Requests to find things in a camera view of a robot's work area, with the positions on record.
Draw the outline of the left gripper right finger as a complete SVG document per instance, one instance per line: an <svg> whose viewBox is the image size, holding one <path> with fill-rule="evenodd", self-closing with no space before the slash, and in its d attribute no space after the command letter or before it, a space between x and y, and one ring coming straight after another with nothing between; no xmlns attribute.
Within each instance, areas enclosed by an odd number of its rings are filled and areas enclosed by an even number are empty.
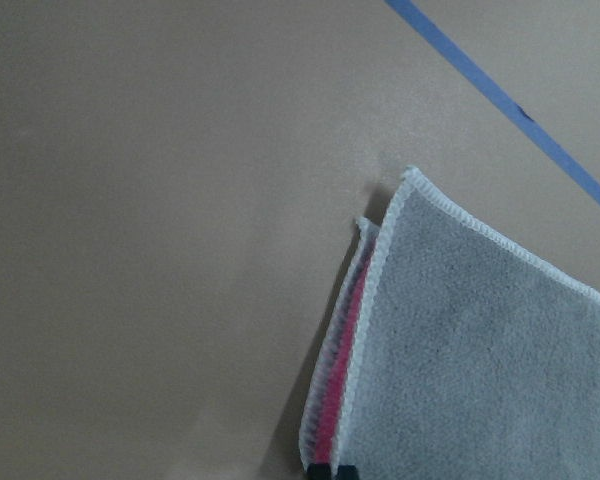
<svg viewBox="0 0 600 480"><path fill-rule="evenodd" d="M339 465L336 473L337 480L359 480L359 473L355 465Z"/></svg>

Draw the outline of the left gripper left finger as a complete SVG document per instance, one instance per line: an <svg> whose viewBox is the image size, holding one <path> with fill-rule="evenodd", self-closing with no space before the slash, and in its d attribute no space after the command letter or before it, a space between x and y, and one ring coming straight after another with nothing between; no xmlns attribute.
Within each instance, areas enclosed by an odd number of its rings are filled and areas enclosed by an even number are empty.
<svg viewBox="0 0 600 480"><path fill-rule="evenodd" d="M312 463L306 471L308 480L331 480L331 466L328 463Z"/></svg>

